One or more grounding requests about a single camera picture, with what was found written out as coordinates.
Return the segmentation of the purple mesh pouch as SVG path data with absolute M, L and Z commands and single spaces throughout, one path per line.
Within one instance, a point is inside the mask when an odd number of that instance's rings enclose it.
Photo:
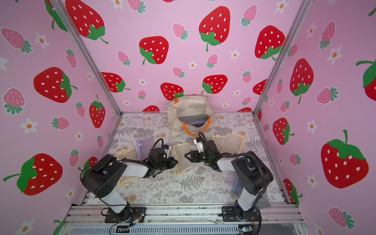
M 143 161 L 148 158 L 149 153 L 155 144 L 154 137 L 149 136 L 143 139 L 137 140 L 137 149 L 139 154 L 139 160 Z

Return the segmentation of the dark blue mesh pouch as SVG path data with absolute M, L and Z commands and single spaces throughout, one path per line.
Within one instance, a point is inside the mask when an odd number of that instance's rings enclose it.
M 210 117 L 208 115 L 198 115 L 191 117 L 180 117 L 179 120 L 194 127 L 201 127 L 209 120 L 209 118 Z

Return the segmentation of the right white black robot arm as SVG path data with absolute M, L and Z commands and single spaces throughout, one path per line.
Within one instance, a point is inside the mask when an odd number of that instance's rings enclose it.
M 249 220 L 257 213 L 260 216 L 257 203 L 274 180 L 271 170 L 252 151 L 246 153 L 220 153 L 214 141 L 208 141 L 199 132 L 193 141 L 196 151 L 185 154 L 192 163 L 204 162 L 215 171 L 233 171 L 237 174 L 243 187 L 240 197 L 235 202 L 234 215 L 240 221 Z

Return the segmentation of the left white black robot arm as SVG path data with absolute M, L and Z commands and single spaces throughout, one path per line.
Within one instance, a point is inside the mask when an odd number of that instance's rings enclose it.
M 116 189 L 122 177 L 155 177 L 164 170 L 173 169 L 178 161 L 170 147 L 158 139 L 143 160 L 118 159 L 107 154 L 99 162 L 90 164 L 80 175 L 83 186 L 100 199 L 115 214 L 130 217 L 129 203 Z

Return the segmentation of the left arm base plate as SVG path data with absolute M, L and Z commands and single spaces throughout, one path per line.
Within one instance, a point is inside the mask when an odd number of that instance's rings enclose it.
M 115 213 L 111 208 L 105 216 L 105 223 L 143 223 L 146 207 L 125 207 L 120 213 Z

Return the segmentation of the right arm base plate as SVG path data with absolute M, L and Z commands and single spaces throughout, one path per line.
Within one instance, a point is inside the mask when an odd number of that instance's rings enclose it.
M 239 206 L 223 206 L 218 214 L 225 222 L 259 222 L 262 221 L 259 211 L 252 208 L 243 211 Z

